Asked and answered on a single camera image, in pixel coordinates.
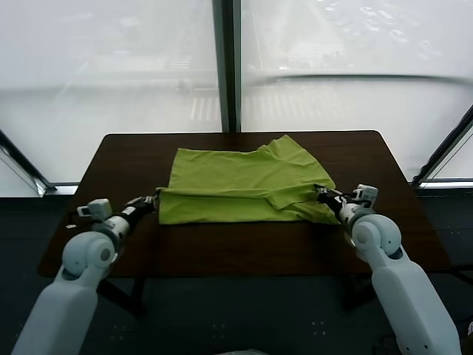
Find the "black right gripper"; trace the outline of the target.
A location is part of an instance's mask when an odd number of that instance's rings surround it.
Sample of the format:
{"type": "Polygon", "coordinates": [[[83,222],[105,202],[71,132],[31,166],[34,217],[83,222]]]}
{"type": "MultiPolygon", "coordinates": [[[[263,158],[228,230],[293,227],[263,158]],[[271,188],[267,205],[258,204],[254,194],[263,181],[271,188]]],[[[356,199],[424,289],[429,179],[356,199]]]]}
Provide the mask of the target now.
{"type": "Polygon", "coordinates": [[[336,189],[328,189],[325,186],[315,184],[317,198],[324,198],[324,203],[334,212],[339,213],[343,205],[347,203],[349,194],[336,189]]]}

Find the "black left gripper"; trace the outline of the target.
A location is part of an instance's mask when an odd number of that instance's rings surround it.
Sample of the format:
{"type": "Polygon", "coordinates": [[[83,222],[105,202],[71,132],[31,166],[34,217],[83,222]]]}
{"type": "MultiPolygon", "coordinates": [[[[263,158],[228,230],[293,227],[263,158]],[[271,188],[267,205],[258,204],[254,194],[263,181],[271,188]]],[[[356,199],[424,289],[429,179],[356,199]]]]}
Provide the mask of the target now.
{"type": "Polygon", "coordinates": [[[123,218],[130,226],[136,226],[145,215],[154,213],[154,205],[157,203],[160,193],[161,189],[156,189],[146,197],[136,197],[128,201],[123,210],[123,218]]]}

